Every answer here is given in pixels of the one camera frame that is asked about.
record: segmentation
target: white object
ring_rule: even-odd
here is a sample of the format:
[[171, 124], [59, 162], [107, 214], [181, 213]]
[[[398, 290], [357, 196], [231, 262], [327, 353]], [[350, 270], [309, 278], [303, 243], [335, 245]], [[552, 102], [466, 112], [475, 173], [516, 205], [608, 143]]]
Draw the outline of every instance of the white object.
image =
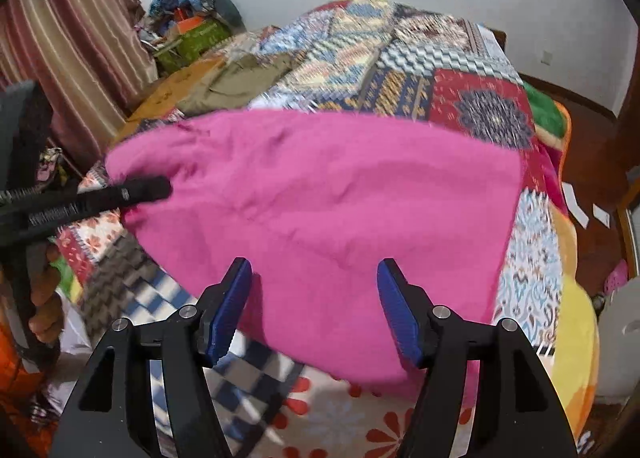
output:
[[598, 401], [623, 402], [640, 379], [640, 278], [631, 279], [607, 301], [598, 321]]
[[542, 51], [542, 58], [540, 59], [540, 61], [544, 64], [548, 64], [549, 66], [551, 65], [551, 60], [554, 58], [554, 55], [549, 52], [548, 50], [543, 50]]
[[607, 213], [604, 209], [601, 209], [600, 207], [598, 207], [596, 204], [593, 204], [593, 217], [596, 220], [600, 220], [607, 227], [607, 229], [611, 229], [609, 225], [609, 222], [610, 222], [609, 213]]
[[578, 200], [575, 197], [574, 187], [570, 183], [562, 183], [562, 192], [564, 193], [564, 200], [569, 212], [574, 215], [574, 218], [578, 220], [578, 223], [583, 229], [587, 228], [589, 224], [589, 217], [581, 207], [578, 205]]

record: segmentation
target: pile of clothes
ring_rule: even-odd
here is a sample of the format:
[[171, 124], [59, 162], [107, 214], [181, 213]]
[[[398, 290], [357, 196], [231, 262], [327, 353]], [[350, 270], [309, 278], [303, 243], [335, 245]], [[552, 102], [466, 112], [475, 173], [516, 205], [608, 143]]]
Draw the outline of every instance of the pile of clothes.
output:
[[244, 30], [242, 16], [231, 0], [153, 0], [136, 31], [143, 44], [159, 47], [177, 22], [194, 16], [213, 18], [232, 34]]

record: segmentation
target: orange fabric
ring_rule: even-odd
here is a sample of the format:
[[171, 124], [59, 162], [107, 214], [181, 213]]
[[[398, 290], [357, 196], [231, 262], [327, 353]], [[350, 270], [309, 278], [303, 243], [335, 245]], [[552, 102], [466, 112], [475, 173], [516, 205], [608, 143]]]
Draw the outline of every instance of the orange fabric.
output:
[[566, 155], [569, 152], [569, 142], [571, 142], [571, 115], [569, 115], [569, 110], [567, 110], [564, 105], [560, 104], [558, 101], [554, 101], [556, 104], [556, 108], [560, 111], [562, 116], [564, 117], [564, 121], [566, 122], [566, 132], [564, 133], [563, 141], [563, 149], [562, 149], [562, 157], [560, 157], [560, 164], [558, 168], [558, 180], [560, 181], [560, 185], [562, 186], [562, 168], [564, 167], [564, 161], [566, 160]]
[[155, 92], [153, 92], [129, 117], [119, 133], [113, 140], [113, 145], [119, 143], [125, 137], [133, 134], [142, 119], [161, 119], [165, 117], [176, 105], [187, 97], [193, 86], [212, 68], [225, 63], [225, 58], [216, 56], [203, 60], [197, 60], [171, 74], [162, 81]]
[[180, 36], [185, 32], [191, 31], [191, 29], [195, 29], [198, 25], [202, 25], [203, 23], [204, 18], [202, 16], [194, 16], [193, 18], [187, 18], [181, 22], [177, 22], [169, 32], [169, 38], [173, 39], [173, 37]]
[[36, 427], [18, 408], [31, 398], [43, 380], [44, 374], [28, 374], [24, 371], [10, 333], [0, 324], [0, 405], [29, 446], [38, 456], [45, 458], [58, 424]]

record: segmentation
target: curtain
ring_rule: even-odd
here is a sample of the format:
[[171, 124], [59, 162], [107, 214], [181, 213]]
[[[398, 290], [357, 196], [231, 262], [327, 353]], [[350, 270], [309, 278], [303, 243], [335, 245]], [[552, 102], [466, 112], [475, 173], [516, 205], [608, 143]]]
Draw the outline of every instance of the curtain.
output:
[[132, 27], [138, 0], [7, 0], [0, 7], [0, 88], [40, 82], [52, 138], [83, 170], [124, 124], [156, 66]]

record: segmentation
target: wooden floor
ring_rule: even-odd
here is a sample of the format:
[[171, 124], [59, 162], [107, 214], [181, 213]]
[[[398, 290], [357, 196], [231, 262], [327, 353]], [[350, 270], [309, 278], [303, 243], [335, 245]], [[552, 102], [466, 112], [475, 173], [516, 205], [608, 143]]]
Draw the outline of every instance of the wooden floor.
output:
[[[602, 290], [609, 273], [623, 258], [615, 208], [627, 189], [626, 176], [610, 155], [614, 123], [567, 98], [552, 95], [571, 114], [572, 138], [562, 178], [574, 186], [578, 204], [590, 217], [586, 229], [574, 221], [578, 237], [576, 279], [590, 295]], [[593, 217], [593, 204], [611, 214], [611, 229]]]

